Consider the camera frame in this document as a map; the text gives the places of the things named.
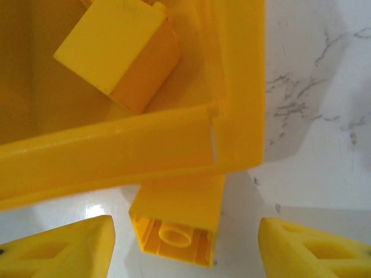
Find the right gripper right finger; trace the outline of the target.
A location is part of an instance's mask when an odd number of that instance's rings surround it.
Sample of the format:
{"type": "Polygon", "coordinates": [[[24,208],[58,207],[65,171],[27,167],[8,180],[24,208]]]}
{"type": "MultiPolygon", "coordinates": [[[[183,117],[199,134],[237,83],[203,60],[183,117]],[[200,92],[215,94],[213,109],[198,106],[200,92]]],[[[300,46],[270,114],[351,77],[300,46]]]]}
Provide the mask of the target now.
{"type": "Polygon", "coordinates": [[[370,277],[370,245],[264,217],[259,250],[267,277],[370,277]]]}

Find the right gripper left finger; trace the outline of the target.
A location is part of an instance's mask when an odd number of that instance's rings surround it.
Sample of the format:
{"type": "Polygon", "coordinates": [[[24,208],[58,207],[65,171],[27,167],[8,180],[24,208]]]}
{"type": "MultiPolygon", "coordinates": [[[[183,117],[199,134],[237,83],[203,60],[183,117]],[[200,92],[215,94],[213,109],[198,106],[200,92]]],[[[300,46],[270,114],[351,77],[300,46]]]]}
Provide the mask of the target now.
{"type": "Polygon", "coordinates": [[[1,245],[1,277],[107,277],[112,216],[100,215],[1,245]]]}

